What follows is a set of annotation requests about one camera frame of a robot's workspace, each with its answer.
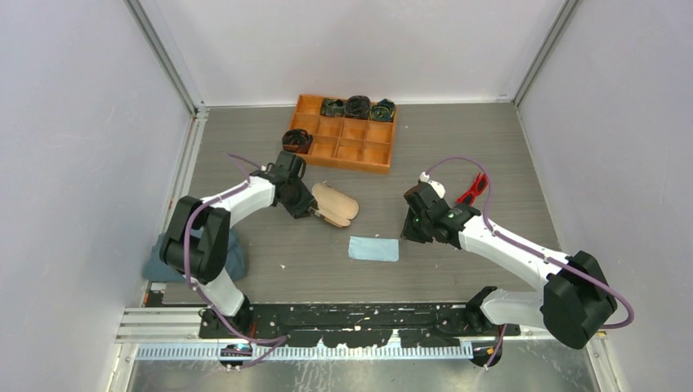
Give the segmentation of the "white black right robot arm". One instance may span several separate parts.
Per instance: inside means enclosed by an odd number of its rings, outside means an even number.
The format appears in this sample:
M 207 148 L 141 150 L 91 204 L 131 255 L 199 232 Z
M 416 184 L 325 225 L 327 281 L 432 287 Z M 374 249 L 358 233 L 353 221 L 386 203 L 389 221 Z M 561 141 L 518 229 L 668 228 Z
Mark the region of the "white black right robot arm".
M 451 207 L 436 181 L 419 182 L 404 194 L 408 204 L 402 238 L 444 243 L 494 262 L 531 286 L 510 292 L 488 286 L 465 305 L 464 320 L 477 335 L 516 324 L 542 328 L 572 349 L 582 349 L 617 310 L 615 295 L 592 255 L 555 252 L 489 220 L 478 209 Z

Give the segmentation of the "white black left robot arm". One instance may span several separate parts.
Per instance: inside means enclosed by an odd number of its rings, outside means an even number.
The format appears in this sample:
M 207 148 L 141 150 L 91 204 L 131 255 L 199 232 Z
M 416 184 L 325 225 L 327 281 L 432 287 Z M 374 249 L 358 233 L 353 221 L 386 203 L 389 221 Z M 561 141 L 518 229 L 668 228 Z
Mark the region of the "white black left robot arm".
M 250 328 L 249 301 L 226 270 L 230 230 L 253 213 L 283 205 L 295 219 L 308 217 L 317 202 L 303 183 L 306 162 L 279 152 L 273 163 L 248 173 L 237 185 L 205 198 L 185 196 L 174 208 L 159 259 L 221 313 L 219 327 L 232 338 Z

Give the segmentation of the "light blue cleaning cloth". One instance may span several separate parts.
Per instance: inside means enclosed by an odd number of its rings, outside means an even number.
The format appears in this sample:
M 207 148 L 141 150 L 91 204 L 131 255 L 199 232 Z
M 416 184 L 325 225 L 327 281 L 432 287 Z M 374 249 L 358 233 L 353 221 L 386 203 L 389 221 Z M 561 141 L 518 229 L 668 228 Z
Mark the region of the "light blue cleaning cloth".
M 399 241 L 350 236 L 347 254 L 358 261 L 397 262 L 400 259 Z

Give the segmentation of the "red sunglasses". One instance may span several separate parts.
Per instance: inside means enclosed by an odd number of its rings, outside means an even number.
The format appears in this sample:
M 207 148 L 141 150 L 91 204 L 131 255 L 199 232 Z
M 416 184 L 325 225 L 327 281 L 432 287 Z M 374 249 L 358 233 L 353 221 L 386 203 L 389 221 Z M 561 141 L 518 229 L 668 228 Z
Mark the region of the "red sunglasses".
M 464 194 L 457 198 L 456 203 L 463 203 L 471 206 L 475 202 L 475 200 L 484 193 L 487 186 L 487 175 L 483 172 L 478 172 L 473 183 L 470 185 L 470 187 Z

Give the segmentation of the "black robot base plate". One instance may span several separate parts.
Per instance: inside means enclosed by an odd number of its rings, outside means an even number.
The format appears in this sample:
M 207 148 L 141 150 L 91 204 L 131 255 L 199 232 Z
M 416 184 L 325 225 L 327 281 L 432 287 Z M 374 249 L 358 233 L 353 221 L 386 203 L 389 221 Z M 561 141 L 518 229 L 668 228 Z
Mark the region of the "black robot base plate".
M 460 338 L 500 333 L 454 303 L 253 304 L 233 327 L 272 345 L 350 349 L 383 347 L 396 337 L 405 348 L 451 347 Z

